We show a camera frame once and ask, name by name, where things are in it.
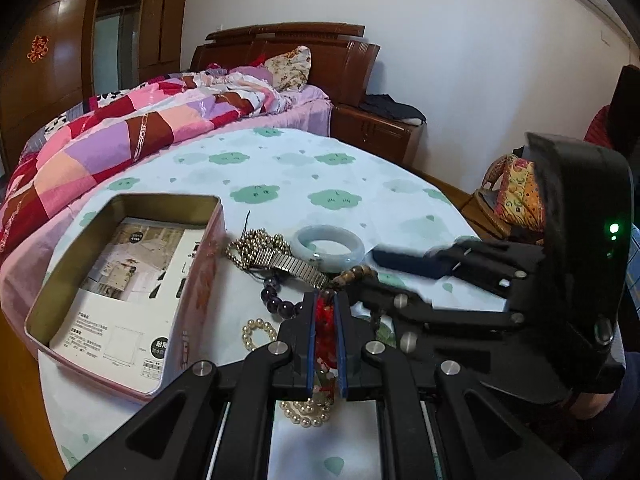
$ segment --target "round table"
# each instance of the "round table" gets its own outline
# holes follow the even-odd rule
[[[105,183],[88,200],[58,243],[56,265],[93,214],[121,192],[209,194],[222,199],[227,233],[248,227],[291,236],[310,224],[356,233],[369,251],[378,244],[425,252],[474,235],[434,186],[394,164],[335,139],[299,130],[256,128],[195,139],[136,165]],[[504,300],[454,278],[437,282],[381,272],[389,283],[417,290],[434,306],[502,310]],[[300,301],[305,287],[289,280],[280,297]],[[262,283],[225,259],[215,277],[198,357],[217,365],[246,355],[241,328],[270,319],[260,301]],[[354,306],[355,314],[362,314]],[[266,338],[254,339],[257,344]],[[39,356],[40,381],[50,426],[69,468],[100,444],[140,406],[96,389],[88,380]],[[276,410],[269,478],[375,479],[380,477],[378,432],[372,401],[338,400],[322,428],[294,426]]]

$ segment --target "wooden headboard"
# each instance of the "wooden headboard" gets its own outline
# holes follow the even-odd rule
[[[318,86],[336,104],[357,106],[369,83],[380,47],[354,40],[364,35],[363,25],[349,23],[271,23],[212,32],[196,47],[191,70],[204,70],[209,63],[234,68],[252,62],[260,54],[267,58],[284,54],[299,45],[311,49],[308,83]]]

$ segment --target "wooden floor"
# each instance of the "wooden floor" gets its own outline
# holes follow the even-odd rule
[[[458,210],[468,202],[468,193],[429,175],[415,170],[412,173],[438,187]],[[479,237],[497,237],[474,203],[466,205],[462,213]],[[40,391],[38,364],[4,316],[0,316],[0,355],[0,416],[42,479],[61,480],[65,467],[49,429]]]

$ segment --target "wooden nightstand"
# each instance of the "wooden nightstand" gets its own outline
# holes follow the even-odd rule
[[[331,115],[332,137],[396,164],[412,164],[421,133],[422,126],[391,121],[347,105],[335,105]]]

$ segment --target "patchwork quilt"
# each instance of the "patchwork quilt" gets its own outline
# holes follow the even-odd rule
[[[78,107],[89,111],[79,114]],[[62,208],[171,144],[291,100],[241,73],[184,73],[91,98],[30,139],[0,207],[0,262]]]

